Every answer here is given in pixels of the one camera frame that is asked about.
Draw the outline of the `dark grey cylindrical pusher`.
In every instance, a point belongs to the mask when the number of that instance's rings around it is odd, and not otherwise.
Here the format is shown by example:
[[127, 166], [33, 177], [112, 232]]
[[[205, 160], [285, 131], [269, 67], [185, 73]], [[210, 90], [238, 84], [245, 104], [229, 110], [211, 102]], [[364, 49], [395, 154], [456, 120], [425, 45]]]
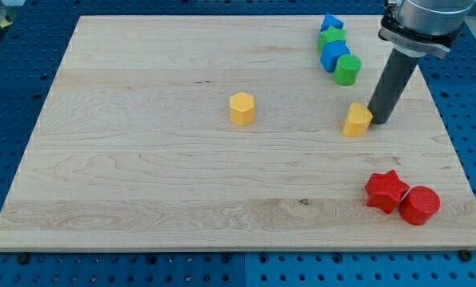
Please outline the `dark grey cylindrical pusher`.
[[393, 49], [368, 103], [373, 124], [386, 124], [394, 107], [418, 64], [417, 57], [409, 57]]

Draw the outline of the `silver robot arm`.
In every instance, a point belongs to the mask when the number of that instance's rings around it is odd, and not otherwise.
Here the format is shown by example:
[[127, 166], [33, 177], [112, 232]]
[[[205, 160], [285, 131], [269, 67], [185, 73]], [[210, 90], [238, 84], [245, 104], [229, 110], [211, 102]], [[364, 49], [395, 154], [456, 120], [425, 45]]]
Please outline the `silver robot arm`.
[[368, 103], [373, 124], [387, 123], [421, 57], [445, 58], [474, 0], [386, 0], [378, 37], [392, 43]]

